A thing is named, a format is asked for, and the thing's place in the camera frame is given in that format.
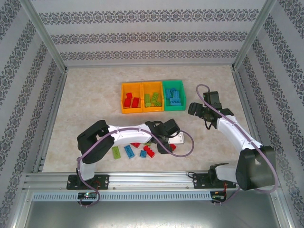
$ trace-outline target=plastic bin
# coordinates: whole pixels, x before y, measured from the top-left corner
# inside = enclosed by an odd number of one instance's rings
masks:
[[[131,82],[131,83],[122,83],[122,96],[121,96],[121,107],[122,107],[122,113],[142,113],[143,112],[143,103],[142,103],[142,87],[141,82]],[[132,93],[133,98],[138,97],[140,98],[140,102],[138,104],[138,108],[128,108],[124,107],[124,101],[127,98],[127,93]]]
[[[163,112],[164,111],[164,96],[163,96],[163,89],[162,89],[162,82],[161,81],[152,81],[152,82],[143,82],[142,83],[142,110],[144,113],[148,112]],[[161,103],[161,106],[151,106],[145,107],[144,105],[144,95],[149,94],[150,99],[152,99],[153,93],[158,93],[157,101]]]
[[[186,110],[186,93],[184,89],[184,84],[182,80],[169,80],[169,81],[163,81],[163,94],[165,96],[165,111],[184,111]],[[170,106],[170,100],[166,97],[166,89],[172,89],[175,88],[180,92],[180,102],[181,106]]]

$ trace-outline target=marble surface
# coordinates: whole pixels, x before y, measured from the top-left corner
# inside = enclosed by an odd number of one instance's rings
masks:
[[[121,83],[148,80],[183,80],[187,109],[180,112],[122,114],[120,107]],[[174,118],[179,127],[192,135],[193,153],[185,158],[156,152],[153,158],[139,157],[140,149],[132,147],[135,157],[129,159],[124,146],[119,146],[121,158],[114,160],[112,150],[97,163],[96,171],[195,171],[208,170],[221,162],[236,163],[238,152],[218,130],[207,130],[203,120],[188,114],[191,102],[200,102],[196,85],[207,84],[211,91],[219,91],[223,108],[229,108],[248,131],[244,112],[229,66],[147,66],[70,69],[63,91],[54,130],[49,144],[43,172],[75,172],[77,136],[98,120],[110,125],[142,124],[148,120],[167,121]],[[177,145],[176,154],[191,148],[190,139]]]

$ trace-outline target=green lego brick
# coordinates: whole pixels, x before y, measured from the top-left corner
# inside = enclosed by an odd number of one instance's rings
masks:
[[[155,102],[154,104],[156,107],[161,107],[161,105],[162,105],[159,101]]]
[[[151,103],[150,94],[145,94],[145,95],[144,95],[144,102],[145,102],[145,103]]]
[[[157,98],[158,98],[158,93],[153,93],[151,103],[157,102]]]
[[[114,159],[119,159],[119,158],[121,158],[121,157],[120,157],[120,153],[119,153],[118,146],[112,147],[112,151],[113,151]]]

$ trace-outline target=white robotic arm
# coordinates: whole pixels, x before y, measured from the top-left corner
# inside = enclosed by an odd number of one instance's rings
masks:
[[[237,119],[235,116],[227,115],[227,118],[235,122],[235,124],[239,125],[237,122]],[[262,146],[261,143],[256,141],[254,138],[249,135],[245,129],[239,125],[239,127],[247,134],[247,136],[251,139],[251,141],[257,145],[259,148]],[[246,148],[254,150],[255,148],[253,145],[248,142],[248,140],[245,138],[243,134],[239,130],[235,128],[233,124],[231,124],[228,120],[224,118],[219,118],[217,120],[217,129],[222,132],[231,142],[231,144],[234,146],[237,152],[241,152],[245,150]],[[237,183],[236,179],[236,169],[237,167],[235,165],[220,165],[215,168],[217,178],[221,181],[231,181],[233,183]]]
[[[137,128],[138,130],[119,131],[120,129],[126,128]],[[170,152],[172,152],[172,149],[169,144],[182,144],[185,142],[183,133],[180,132],[178,125],[173,119],[170,119],[165,123],[160,121],[147,121],[141,125],[124,127],[106,125],[104,120],[98,121],[77,137],[78,148],[81,151],[81,154],[84,154],[94,143],[97,142],[98,136],[101,137],[109,132],[117,132],[111,134],[111,136],[108,136],[104,141],[100,142],[90,154],[80,161],[80,173],[83,180],[86,181],[94,177],[96,163],[103,158],[111,147],[136,142],[156,143],[150,134],[142,130],[156,135]],[[167,153],[159,145],[158,151],[160,153]]]
[[[263,146],[256,141],[239,125],[229,109],[222,109],[218,92],[204,93],[204,103],[207,106],[191,103],[188,114],[203,119],[208,130],[211,126],[217,128],[229,139],[239,153],[237,165],[227,163],[212,165],[209,169],[210,182],[231,181],[237,183],[243,190],[274,185],[273,171],[267,161],[260,155],[260,153],[263,153],[275,169],[276,153],[272,147]]]

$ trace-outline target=striped wall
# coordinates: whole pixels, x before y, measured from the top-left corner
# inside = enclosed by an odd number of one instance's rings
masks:
[[[0,0],[0,228],[32,172],[61,72],[18,0]]]
[[[33,0],[65,64],[232,64],[265,0]]]
[[[278,0],[238,69],[258,133],[304,227],[304,0]]]

